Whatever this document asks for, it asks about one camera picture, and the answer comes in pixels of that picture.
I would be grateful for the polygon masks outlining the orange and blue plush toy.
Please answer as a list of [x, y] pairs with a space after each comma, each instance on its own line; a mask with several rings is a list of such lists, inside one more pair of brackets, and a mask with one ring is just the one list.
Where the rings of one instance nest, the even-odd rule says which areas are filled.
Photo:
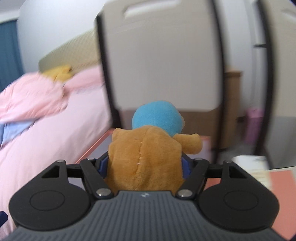
[[140, 106], [131, 130], [116, 128], [108, 147], [104, 180], [114, 193], [177, 192], [189, 171], [182, 154], [198, 154], [203, 143], [197, 134], [183, 134], [184, 119], [168, 101]]

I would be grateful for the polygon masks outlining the pink Josiny box lid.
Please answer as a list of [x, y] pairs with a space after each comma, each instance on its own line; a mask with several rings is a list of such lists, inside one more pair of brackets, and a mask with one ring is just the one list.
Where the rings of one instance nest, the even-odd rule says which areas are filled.
[[295, 181], [289, 171], [269, 172], [268, 189], [234, 163], [225, 163], [217, 184], [198, 198], [203, 216], [226, 236], [250, 240], [295, 240]]

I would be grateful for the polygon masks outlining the open pink cardboard box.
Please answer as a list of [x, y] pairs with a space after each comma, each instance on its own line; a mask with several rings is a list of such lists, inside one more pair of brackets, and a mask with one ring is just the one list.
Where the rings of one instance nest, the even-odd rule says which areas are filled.
[[[79, 163], [83, 159], [87, 158], [99, 158], [105, 152], [108, 151], [108, 146], [111, 143], [113, 129], [108, 130], [99, 140], [97, 140], [88, 151], [76, 162]], [[211, 138], [208, 136], [201, 136], [203, 142], [203, 148], [200, 153], [196, 155], [188, 155], [191, 159], [205, 159], [212, 162], [212, 152], [211, 152]]]

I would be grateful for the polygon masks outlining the wooden drawer cabinet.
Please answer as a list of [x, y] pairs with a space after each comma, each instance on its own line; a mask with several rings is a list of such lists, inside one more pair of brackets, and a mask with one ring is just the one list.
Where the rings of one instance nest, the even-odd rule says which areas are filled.
[[[219, 148], [229, 148], [234, 139], [237, 126], [237, 118], [240, 108], [240, 79], [242, 72], [229, 69], [226, 72], [226, 111], [222, 130], [221, 143]], [[181, 111], [185, 120], [185, 127], [182, 133], [209, 136], [211, 146], [217, 146], [217, 130], [220, 115], [220, 108], [211, 111]]]

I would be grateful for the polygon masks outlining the bed with pink bedding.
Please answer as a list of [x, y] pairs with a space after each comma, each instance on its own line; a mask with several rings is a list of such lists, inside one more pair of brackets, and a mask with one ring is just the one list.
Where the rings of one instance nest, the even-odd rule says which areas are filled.
[[1, 140], [1, 211], [12, 196], [56, 160], [74, 164], [110, 129], [111, 114], [100, 65], [66, 82], [27, 73], [1, 92], [1, 125], [33, 124]]

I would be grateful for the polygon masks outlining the pink gift box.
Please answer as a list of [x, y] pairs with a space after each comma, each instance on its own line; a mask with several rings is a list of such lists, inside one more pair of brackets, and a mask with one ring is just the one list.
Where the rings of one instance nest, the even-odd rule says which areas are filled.
[[260, 108], [249, 108], [246, 111], [246, 127], [244, 141], [246, 144], [253, 145], [256, 143], [261, 123], [263, 121], [264, 110]]

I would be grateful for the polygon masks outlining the yellow plush on bed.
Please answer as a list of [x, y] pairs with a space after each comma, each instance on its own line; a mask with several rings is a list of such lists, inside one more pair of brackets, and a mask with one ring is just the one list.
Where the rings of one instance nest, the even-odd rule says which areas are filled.
[[60, 65], [42, 73], [46, 77], [51, 78], [54, 82], [66, 82], [73, 77], [70, 65]]

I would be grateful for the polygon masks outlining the beige quilted headboard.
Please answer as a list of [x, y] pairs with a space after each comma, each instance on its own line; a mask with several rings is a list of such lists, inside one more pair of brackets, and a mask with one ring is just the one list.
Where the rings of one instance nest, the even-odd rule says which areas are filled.
[[89, 30], [51, 51], [39, 61], [39, 70], [70, 65], [73, 73], [100, 63], [98, 37], [95, 30]]

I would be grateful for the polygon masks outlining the left beige folding chair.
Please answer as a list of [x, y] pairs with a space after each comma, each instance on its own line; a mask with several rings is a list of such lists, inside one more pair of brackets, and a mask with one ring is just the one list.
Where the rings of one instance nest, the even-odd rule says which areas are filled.
[[187, 119], [210, 125], [220, 147], [225, 119], [225, 61], [216, 1], [107, 1], [96, 17], [112, 126], [123, 113], [167, 100]]

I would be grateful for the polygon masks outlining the beige folding chair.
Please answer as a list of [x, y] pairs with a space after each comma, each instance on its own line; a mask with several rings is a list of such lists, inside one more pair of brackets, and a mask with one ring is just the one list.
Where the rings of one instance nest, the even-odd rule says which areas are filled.
[[295, 4], [257, 1], [266, 56], [264, 118], [255, 149], [271, 168], [295, 165]]
[[220, 147], [225, 119], [225, 61], [216, 1], [107, 1], [96, 17], [112, 126], [123, 113], [167, 100], [187, 119], [210, 125]]

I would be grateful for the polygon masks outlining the right beige folding chair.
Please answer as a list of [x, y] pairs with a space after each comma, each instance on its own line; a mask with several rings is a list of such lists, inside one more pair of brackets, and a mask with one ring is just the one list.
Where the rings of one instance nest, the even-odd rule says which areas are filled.
[[266, 56], [264, 118], [255, 149], [271, 168], [295, 165], [295, 4], [257, 1]]

